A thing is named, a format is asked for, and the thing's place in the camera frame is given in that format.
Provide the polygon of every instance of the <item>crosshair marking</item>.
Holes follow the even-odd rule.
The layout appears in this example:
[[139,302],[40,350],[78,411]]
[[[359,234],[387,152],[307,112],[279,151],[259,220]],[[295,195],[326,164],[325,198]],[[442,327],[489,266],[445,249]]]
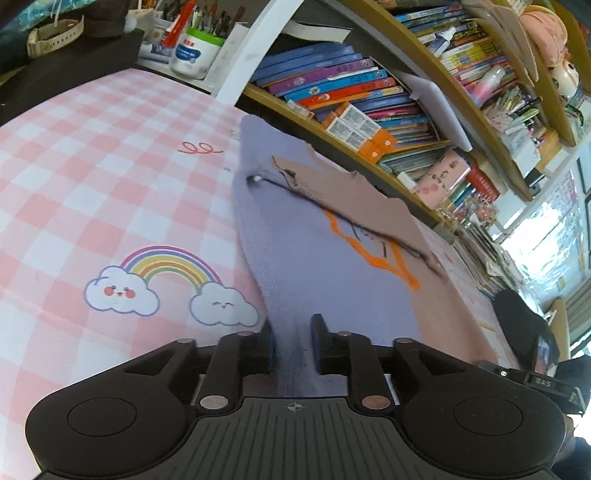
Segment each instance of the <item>crosshair marking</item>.
[[286,406],[286,408],[289,408],[293,413],[295,413],[296,411],[300,411],[302,408],[305,408],[305,406],[298,402],[293,402]]

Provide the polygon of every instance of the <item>plastic jar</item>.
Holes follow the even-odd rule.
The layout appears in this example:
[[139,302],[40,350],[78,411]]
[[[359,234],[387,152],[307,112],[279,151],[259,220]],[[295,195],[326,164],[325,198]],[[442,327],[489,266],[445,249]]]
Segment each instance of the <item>plastic jar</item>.
[[170,69],[179,75],[204,79],[224,40],[197,28],[188,28],[170,58]]

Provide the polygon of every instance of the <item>green lid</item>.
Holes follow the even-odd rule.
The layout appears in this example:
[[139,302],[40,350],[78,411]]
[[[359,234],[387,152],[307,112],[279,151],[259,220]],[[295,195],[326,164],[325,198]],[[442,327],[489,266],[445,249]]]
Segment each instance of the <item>green lid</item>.
[[221,47],[225,42],[223,38],[202,32],[201,30],[198,30],[197,28],[193,27],[189,27],[185,33],[187,35],[191,35],[194,38],[198,38],[199,40],[206,41],[207,43],[210,43],[212,45],[217,45],[218,47]]

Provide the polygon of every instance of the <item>wristwatch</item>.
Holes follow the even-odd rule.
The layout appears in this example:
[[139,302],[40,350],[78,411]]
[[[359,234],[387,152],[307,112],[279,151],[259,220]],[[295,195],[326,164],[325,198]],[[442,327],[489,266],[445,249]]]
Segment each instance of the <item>wristwatch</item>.
[[37,59],[46,53],[59,50],[76,40],[84,31],[84,17],[80,21],[64,19],[57,25],[49,24],[34,28],[27,40],[29,58]]

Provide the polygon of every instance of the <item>cartoon cloud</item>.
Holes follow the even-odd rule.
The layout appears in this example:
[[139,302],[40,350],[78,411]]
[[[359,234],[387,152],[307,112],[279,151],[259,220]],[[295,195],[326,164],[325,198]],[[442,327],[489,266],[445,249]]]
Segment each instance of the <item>cartoon cloud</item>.
[[199,295],[191,299],[191,315],[204,325],[244,325],[258,323],[258,311],[248,303],[242,293],[219,283],[206,283]]
[[105,268],[84,290],[84,298],[95,310],[137,313],[149,316],[160,307],[160,299],[145,281],[119,267]]

